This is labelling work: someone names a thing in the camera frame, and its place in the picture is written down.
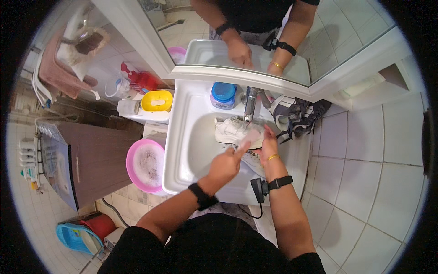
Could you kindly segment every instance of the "towel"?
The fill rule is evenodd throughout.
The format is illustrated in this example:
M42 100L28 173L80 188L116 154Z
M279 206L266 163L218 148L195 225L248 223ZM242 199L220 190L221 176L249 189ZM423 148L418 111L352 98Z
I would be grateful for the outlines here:
M55 87L62 93L76 99L82 89L91 91L98 82L90 76L85 76L84 81L81 82L69 66L56 59L56 52L63 33L64 28L56 32L47 43L41 58L38 76L44 84Z
M120 100L117 103L119 116L137 115L140 108L140 100Z

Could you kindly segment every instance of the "black t-shirt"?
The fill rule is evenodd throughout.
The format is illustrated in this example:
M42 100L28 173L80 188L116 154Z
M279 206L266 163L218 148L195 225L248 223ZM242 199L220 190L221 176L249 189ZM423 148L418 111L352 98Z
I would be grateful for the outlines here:
M289 261L246 222L220 213L185 221L166 246L150 231L129 227L98 273L325 274L317 253Z
M319 0L301 0L317 6ZM223 15L237 30L262 33L281 27L295 0L216 0Z

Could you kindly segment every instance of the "mirror frame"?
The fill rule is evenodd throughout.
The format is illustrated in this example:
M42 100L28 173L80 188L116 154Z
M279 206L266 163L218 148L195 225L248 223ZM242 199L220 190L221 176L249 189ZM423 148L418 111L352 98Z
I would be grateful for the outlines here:
M175 65L137 0L92 0L92 2L161 79L228 82L267 89L311 102L320 99L330 101L332 94L412 54L400 29L395 26L310 86L246 69L195 64ZM348 103L341 106L351 109Z

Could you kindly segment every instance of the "bathroom sink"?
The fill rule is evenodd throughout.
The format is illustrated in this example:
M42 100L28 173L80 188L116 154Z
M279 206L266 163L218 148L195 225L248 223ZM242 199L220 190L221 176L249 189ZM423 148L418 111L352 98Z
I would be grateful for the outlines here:
M212 159L225 151L226 145L215 140L215 117L243 116L244 105L240 96L245 87L238 89L235 108L221 110L210 103L213 82L175 80L175 97L166 140L163 189L171 194L185 190L190 184L205 176ZM254 113L255 123L267 123L276 133L270 112L258 101ZM279 154L294 180L294 188L301 197L307 172L310 135L279 145ZM244 162L239 174L216 196L222 202L257 205L250 180L258 178Z

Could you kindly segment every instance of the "faucet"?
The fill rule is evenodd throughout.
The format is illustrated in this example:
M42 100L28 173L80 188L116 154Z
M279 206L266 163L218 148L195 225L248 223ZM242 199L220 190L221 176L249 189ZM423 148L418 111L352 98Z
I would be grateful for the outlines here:
M252 122L254 117L255 103L257 102L257 96L260 95L261 104L265 109L271 108L271 101L266 97L264 89L258 89L253 87L247 87L247 92L242 96L242 103L245 104L244 122L247 124Z

